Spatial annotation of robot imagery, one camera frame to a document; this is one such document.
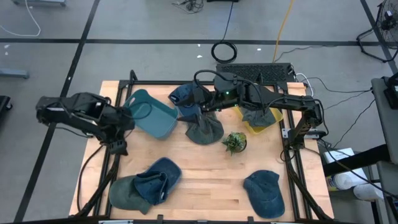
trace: plastic bin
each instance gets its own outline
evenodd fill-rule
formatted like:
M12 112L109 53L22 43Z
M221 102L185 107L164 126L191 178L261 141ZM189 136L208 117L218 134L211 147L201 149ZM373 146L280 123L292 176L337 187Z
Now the plastic bin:
M124 106L130 109L136 126L157 139L166 139L177 125L178 110L151 97L146 90L135 91Z
M243 118L243 114L241 112L241 110L239 109L238 106L235 106L233 108L235 110L235 112L238 114L239 118L242 119ZM269 108L272 112L272 114L275 117L275 123L278 123L279 121L282 121L282 119L284 118L283 114L276 108ZM259 134L261 131L265 130L267 127L252 127L250 126L248 121L243 121L245 127L250 131L250 133L252 134Z

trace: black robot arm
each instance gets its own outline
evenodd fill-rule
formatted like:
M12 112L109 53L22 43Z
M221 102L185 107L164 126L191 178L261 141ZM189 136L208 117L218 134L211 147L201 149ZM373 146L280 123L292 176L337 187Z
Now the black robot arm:
M63 123L92 134L110 153L127 155L123 134L134 129L131 112L109 103L109 98L92 93L77 93L71 97L43 96L36 105L36 117L45 125Z
M202 71L216 74L214 79L214 91L209 91L200 85L196 79L197 74ZM233 106L240 106L248 110L260 111L269 108L279 108L302 112L302 118L298 125L289 130L285 139L291 147L302 147L304 136L310 128L316 128L322 124L322 110L319 100L311 96L296 96L278 92L272 92L267 88L256 85L232 73L217 73L209 70L202 70L194 76L194 88L191 94L177 105L200 105L201 112L221 111ZM179 118L181 121L197 122L198 118Z

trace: concrete floor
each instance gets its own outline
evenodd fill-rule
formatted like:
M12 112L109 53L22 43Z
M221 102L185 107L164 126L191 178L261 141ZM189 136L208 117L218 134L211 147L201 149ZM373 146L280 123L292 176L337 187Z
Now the concrete floor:
M230 3L205 2L202 12L187 15L171 2L173 0L101 0L88 38L222 38ZM377 14L379 2L367 0L373 16ZM93 3L94 0L68 0L67 7L31 4L31 11L42 28L40 38L80 39ZM234 5L226 38L275 40L288 5L289 0L242 0ZM37 32L24 5L16 6L11 1L0 1L0 25L21 34ZM300 0L293 6L281 39L354 41L369 28L360 0ZM34 106L43 95L60 94L78 46L1 42L1 38L13 37L0 30L0 67L28 70L30 79L0 78L0 95L9 95L14 103L14 109L0 129L0 223L13 221L47 132L47 128L37 122ZM372 34L366 40L377 41L377 38ZM305 46L281 45L279 53L295 47ZM272 61L274 45L237 45L237 48L235 63ZM191 80L199 69L215 69L210 49L208 44L85 44L68 95L81 91L98 93L103 80L127 79L130 69L136 71L140 80ZM381 47L366 49L384 56ZM228 58L231 52L220 46L216 54ZM319 77L334 90L365 90L372 78L392 75L388 64L367 57L357 46L295 51L285 54L279 62L292 63L297 73ZM311 83L315 97L321 99L325 107L351 96L330 93L316 80ZM326 140L337 142L372 99L371 93L365 93L326 111L330 130ZM372 105L339 147L364 151L382 143L377 109ZM68 215L85 144L82 138L55 132L24 220ZM373 223L370 203L331 199L339 220Z

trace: wooden tabletop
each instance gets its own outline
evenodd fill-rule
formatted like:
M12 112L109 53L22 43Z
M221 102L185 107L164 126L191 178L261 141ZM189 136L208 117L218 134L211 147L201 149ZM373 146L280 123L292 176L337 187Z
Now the wooden tabletop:
M104 81L100 95L108 96L115 102L118 81ZM133 92L145 89L159 101L174 107L167 98L175 85L134 85ZM288 83L289 93L304 95L302 83ZM285 213L275 221L292 222L294 215L290 199L286 166L279 158L282 148L278 124L268 127L260 134L251 134L234 110L226 109L216 114L224 127L224 136L231 131L244 132L248 139L245 151L231 156L219 141L208 146L195 144L186 137L187 124L178 122L173 133L165 141L159 141L136 128L126 139L128 156L122 156L118 178L144 172L161 157L173 160L182 170L182 179L166 202L153 206L147 215L139 211L127 211L112 208L111 218L120 219L156 219L163 215L165 220L235 220L245 221L249 216L255 221L270 221L256 215L250 204L243 180L257 170L272 170L279 174L279 187L285 203ZM286 111L285 125L288 127ZM301 112L293 111L294 121L300 120ZM318 151L315 140L305 140L305 146ZM96 139L89 139L83 162L99 147ZM81 206L96 190L100 178L105 150L98 153L87 165L81 186ZM333 217L328 189L319 155L301 151L302 165L307 189L327 215ZM300 216L305 218L302 196L296 188ZM103 192L108 198L108 189ZM104 213L106 200L102 200L101 212ZM70 214L77 213L76 193Z

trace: potted plant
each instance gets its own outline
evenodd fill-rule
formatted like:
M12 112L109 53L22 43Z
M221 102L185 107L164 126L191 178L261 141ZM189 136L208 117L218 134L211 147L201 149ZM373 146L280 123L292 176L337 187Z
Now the potted plant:
M244 151L248 142L246 141L246 135L244 133L232 132L223 140L223 144L226 145L227 151L231 151L232 156L234 153Z

